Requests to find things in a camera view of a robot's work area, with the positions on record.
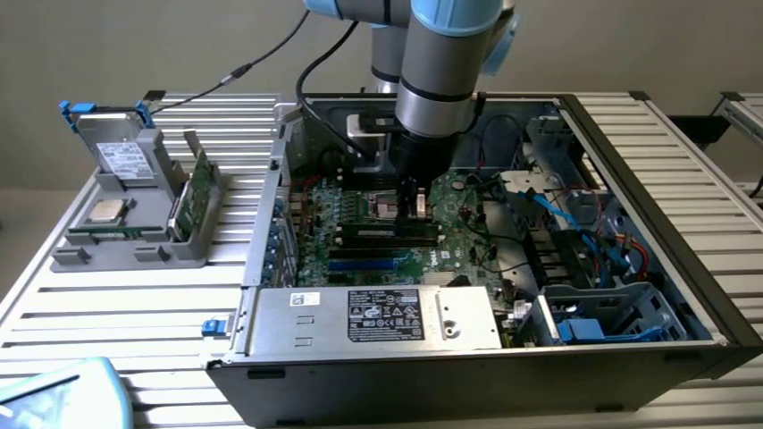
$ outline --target blue tab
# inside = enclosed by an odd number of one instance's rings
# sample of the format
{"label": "blue tab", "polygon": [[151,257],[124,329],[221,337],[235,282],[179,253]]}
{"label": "blue tab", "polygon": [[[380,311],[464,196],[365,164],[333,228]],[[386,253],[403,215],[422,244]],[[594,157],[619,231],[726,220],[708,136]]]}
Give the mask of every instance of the blue tab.
{"label": "blue tab", "polygon": [[224,337],[225,336],[225,321],[209,319],[201,325],[203,337]]}
{"label": "blue tab", "polygon": [[63,100],[59,103],[59,111],[61,112],[61,116],[63,119],[67,121],[67,123],[69,124],[69,130],[72,130],[72,132],[75,134],[79,134],[80,131],[76,129],[76,125],[73,123],[73,119],[72,119],[72,112],[69,111],[69,102]]}
{"label": "blue tab", "polygon": [[563,342],[602,342],[604,332],[596,319],[567,319],[556,325]]}
{"label": "blue tab", "polygon": [[135,104],[135,110],[143,119],[143,125],[145,125],[145,128],[156,128],[153,125],[152,112],[148,110],[148,106],[143,104],[143,101],[139,101]]}
{"label": "blue tab", "polygon": [[97,108],[96,103],[77,103],[72,107],[73,114],[89,114]]}
{"label": "blue tab", "polygon": [[305,7],[311,12],[341,19],[336,0],[305,0]]}

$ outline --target slotted metal surface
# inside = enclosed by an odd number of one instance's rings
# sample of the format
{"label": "slotted metal surface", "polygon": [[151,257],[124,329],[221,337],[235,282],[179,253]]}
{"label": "slotted metal surface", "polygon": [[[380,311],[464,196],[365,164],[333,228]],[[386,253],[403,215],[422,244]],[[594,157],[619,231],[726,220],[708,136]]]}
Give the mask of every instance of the slotted metal surface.
{"label": "slotted metal surface", "polygon": [[763,148],[763,94],[726,94],[714,114],[730,123]]}
{"label": "slotted metal surface", "polygon": [[[734,186],[727,186],[728,178],[651,103],[634,100],[628,94],[578,98],[700,261],[763,334],[760,210]],[[763,110],[763,97],[759,106]],[[588,159],[584,163],[594,172]],[[763,358],[718,381],[683,384],[647,409],[651,407],[672,408],[679,421],[636,425],[763,425]],[[743,416],[746,410],[755,411]]]}
{"label": "slotted metal surface", "polygon": [[[164,101],[180,98],[171,96]],[[763,236],[758,225],[646,104],[627,94],[587,94],[580,99],[763,334]],[[199,270],[53,274],[44,254],[60,239],[59,225],[0,305],[0,386],[79,358],[107,356],[128,387],[139,427],[247,427],[199,366],[199,354],[221,352],[228,341],[201,341],[199,326],[239,304],[263,185],[260,172],[273,141],[275,103],[276,97],[269,96],[215,96],[157,115],[173,158],[189,157],[181,129],[193,126],[212,159],[219,160],[223,171],[236,174],[219,217],[211,264]],[[87,198],[89,188],[92,182],[79,199]],[[760,424],[759,357],[719,381],[683,384],[636,413],[535,416],[420,427],[624,429],[700,425],[706,429],[743,429]]]}

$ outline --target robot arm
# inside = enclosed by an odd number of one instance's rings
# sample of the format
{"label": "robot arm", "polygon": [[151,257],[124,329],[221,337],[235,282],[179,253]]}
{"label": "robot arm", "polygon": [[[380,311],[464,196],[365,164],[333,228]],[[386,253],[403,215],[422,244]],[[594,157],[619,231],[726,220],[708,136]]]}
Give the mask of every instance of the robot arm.
{"label": "robot arm", "polygon": [[451,166],[475,112],[480,70],[495,73],[508,52],[514,1],[305,0],[305,6],[375,24],[375,87],[399,93],[395,116],[404,130],[392,134],[388,157],[406,183],[402,188],[408,188],[400,193],[414,196]]}

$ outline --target gray wall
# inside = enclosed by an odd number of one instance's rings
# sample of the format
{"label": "gray wall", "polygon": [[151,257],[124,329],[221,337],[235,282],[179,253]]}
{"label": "gray wall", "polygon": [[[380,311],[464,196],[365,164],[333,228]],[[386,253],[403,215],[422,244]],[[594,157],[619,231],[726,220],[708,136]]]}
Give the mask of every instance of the gray wall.
{"label": "gray wall", "polygon": [[[0,9],[0,187],[75,189],[93,168],[60,100],[131,104],[147,89],[199,91],[257,56],[300,0],[5,0]],[[646,90],[670,113],[704,113],[723,90],[763,91],[760,0],[520,0],[522,32],[490,90]],[[299,71],[345,23],[311,17],[235,92],[293,92]],[[368,28],[308,90],[353,91]],[[763,151],[738,139],[719,163],[752,180]]]}

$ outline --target barcode sticker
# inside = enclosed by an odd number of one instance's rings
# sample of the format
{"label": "barcode sticker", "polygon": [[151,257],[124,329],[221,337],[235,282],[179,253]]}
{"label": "barcode sticker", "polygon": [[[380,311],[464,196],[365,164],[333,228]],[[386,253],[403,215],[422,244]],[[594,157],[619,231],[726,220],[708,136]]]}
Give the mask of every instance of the barcode sticker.
{"label": "barcode sticker", "polygon": [[107,161],[111,172],[121,180],[153,177],[152,167],[137,143],[97,143],[97,150]]}

